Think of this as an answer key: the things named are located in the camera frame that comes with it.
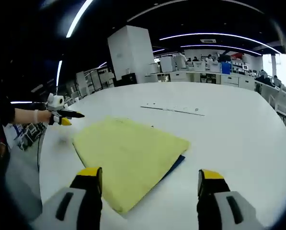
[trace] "black sleeve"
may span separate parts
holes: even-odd
[[[14,121],[15,108],[10,100],[6,97],[0,97],[0,122],[4,126]]]

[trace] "air vent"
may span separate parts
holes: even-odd
[[[215,39],[200,39],[202,43],[216,43]]]

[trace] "ceiling light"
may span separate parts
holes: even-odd
[[[11,104],[30,104],[32,102],[11,102]]]
[[[253,52],[253,51],[250,51],[250,50],[247,50],[247,49],[242,49],[242,48],[237,48],[237,47],[232,47],[232,46],[219,46],[219,45],[190,45],[190,46],[181,46],[181,47],[193,47],[193,46],[215,46],[215,47],[224,47],[224,48],[231,48],[231,49],[240,49],[240,50],[244,50],[244,51],[247,51],[247,52],[254,53],[254,54],[257,54],[257,55],[262,56],[262,54],[259,54],[259,53],[256,53],[256,52]]]
[[[261,44],[263,46],[266,46],[267,48],[272,49],[273,51],[276,51],[278,54],[281,54],[278,50],[272,48],[271,46],[268,46],[267,44],[264,44],[262,42],[253,40],[251,38],[248,37],[242,37],[242,36],[238,36],[238,35],[234,35],[234,34],[222,34],[222,33],[193,33],[193,34],[180,34],[180,35],[175,35],[175,36],[170,36],[170,37],[165,37],[165,38],[161,38],[160,41],[162,40],[166,40],[166,39],[170,39],[170,38],[175,38],[175,37],[182,37],[182,36],[189,36],[189,35],[222,35],[222,36],[230,36],[230,37],[238,37],[238,38],[242,38],[242,39],[246,39],[252,42],[256,42],[258,44]]]
[[[165,50],[165,49],[155,50],[155,51],[153,51],[153,53],[155,53],[155,52],[159,52],[159,51],[163,51],[163,50]]]
[[[76,14],[76,17],[74,18],[74,20],[72,21],[72,23],[70,25],[70,28],[68,30],[68,33],[67,33],[66,37],[70,37],[71,36],[71,34],[74,31],[78,21],[80,20],[81,16],[86,11],[86,9],[88,8],[88,6],[91,4],[92,1],[93,0],[86,0],[85,3],[81,6],[80,10]]]
[[[58,67],[57,67],[57,83],[56,83],[56,86],[58,86],[58,79],[60,77],[61,65],[62,65],[62,61],[59,61]]]
[[[103,66],[103,65],[105,65],[106,64],[106,62],[105,63],[102,63],[100,66],[98,66],[98,68],[100,68],[101,66]]]

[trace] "white table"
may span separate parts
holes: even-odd
[[[198,107],[205,116],[140,107],[147,103]],[[265,226],[286,208],[286,127],[256,92],[195,82],[146,83],[99,91],[70,109],[85,118],[73,119],[72,126],[49,126],[44,137],[43,203],[83,168],[71,142],[74,133],[112,116],[153,125],[189,140],[191,146],[185,161],[126,215],[118,215],[103,200],[101,229],[198,229],[197,184],[202,168],[222,174],[230,189],[256,208]]]

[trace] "yellow cloth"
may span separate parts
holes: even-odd
[[[126,213],[156,185],[189,142],[129,119],[107,118],[73,144],[85,167],[103,168],[103,197]]]

